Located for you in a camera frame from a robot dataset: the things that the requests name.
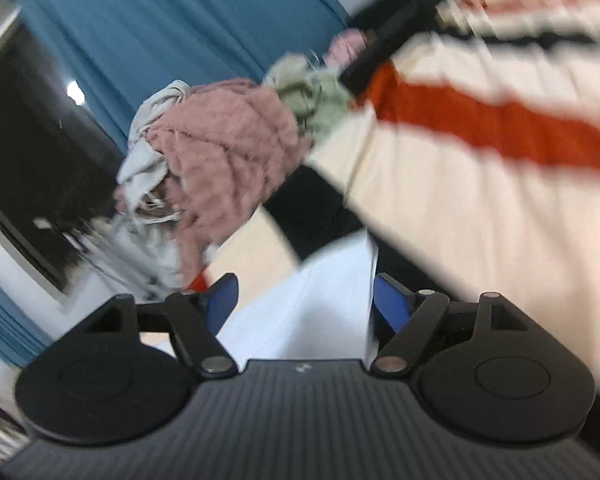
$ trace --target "bright light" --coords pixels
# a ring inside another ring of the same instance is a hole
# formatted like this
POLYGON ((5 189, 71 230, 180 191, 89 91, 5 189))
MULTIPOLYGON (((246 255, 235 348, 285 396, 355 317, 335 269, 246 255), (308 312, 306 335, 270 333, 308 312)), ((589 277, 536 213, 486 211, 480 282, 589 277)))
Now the bright light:
POLYGON ((80 90, 77 81, 71 81, 66 86, 66 94, 73 99, 78 106, 84 104, 84 93, 80 90))

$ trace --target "blue curtain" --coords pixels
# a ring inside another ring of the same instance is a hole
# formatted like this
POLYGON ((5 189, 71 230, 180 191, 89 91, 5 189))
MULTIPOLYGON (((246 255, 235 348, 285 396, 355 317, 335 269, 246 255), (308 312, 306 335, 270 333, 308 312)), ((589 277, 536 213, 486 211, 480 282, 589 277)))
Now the blue curtain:
POLYGON ((0 358, 8 364, 23 367, 51 341, 0 288, 0 358))
POLYGON ((174 79, 261 81, 286 52, 323 54, 347 14, 337 0, 18 0, 25 23, 75 75, 126 152, 142 101, 174 79))

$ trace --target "light green garment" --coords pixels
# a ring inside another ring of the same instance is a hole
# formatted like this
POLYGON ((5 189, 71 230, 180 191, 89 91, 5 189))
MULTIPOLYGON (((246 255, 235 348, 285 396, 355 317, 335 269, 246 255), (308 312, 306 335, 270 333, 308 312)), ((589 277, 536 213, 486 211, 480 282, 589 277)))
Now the light green garment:
POLYGON ((338 82, 336 72, 314 69, 304 56, 286 54, 267 73, 263 81, 291 109, 302 133, 316 144, 350 112, 352 95, 338 82))

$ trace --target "pink fabric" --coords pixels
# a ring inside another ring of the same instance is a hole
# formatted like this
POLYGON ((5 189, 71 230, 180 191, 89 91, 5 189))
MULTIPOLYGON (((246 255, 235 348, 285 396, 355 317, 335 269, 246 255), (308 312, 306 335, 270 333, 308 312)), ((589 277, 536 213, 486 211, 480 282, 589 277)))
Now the pink fabric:
POLYGON ((164 154, 168 200, 182 210, 176 239, 185 283, 202 270, 202 251, 246 222, 311 143, 277 94, 248 79, 192 88, 146 139, 164 154))
POLYGON ((344 68, 353 63, 365 48, 364 33, 356 28, 348 28, 333 37, 329 51, 324 56, 324 63, 326 66, 337 65, 344 68))

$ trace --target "metal screw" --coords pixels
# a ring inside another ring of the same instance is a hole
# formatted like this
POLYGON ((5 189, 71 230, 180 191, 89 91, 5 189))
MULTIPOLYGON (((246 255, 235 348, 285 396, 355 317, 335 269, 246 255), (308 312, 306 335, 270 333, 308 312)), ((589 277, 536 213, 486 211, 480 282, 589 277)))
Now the metal screw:
POLYGON ((309 363, 302 363, 301 365, 296 365, 296 372, 300 372, 304 374, 313 368, 309 363))
POLYGON ((407 367, 406 359, 397 355, 385 355, 376 359, 376 368, 387 374, 397 374, 407 367))
POLYGON ((210 374, 222 374, 231 369, 234 362, 223 355, 213 355, 202 359, 202 367, 205 372, 210 374))

